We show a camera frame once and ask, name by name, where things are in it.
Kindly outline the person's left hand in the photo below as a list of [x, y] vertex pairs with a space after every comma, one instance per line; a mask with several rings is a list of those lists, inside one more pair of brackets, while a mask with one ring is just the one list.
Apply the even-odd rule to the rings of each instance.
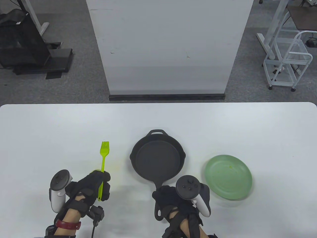
[[65, 189], [69, 196], [65, 208], [77, 210], [83, 218], [98, 199], [99, 188], [102, 185], [101, 201], [110, 196], [110, 174], [106, 171], [94, 170], [78, 182], [71, 182]]

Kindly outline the person's right hand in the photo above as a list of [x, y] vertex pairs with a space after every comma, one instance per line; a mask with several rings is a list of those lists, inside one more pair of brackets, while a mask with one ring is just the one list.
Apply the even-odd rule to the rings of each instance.
[[190, 200], [182, 199], [173, 186], [164, 185], [152, 193], [152, 198], [156, 201], [161, 215], [170, 222], [170, 214], [178, 211], [185, 219], [197, 221], [199, 225], [203, 222], [199, 216], [199, 211], [193, 206]]

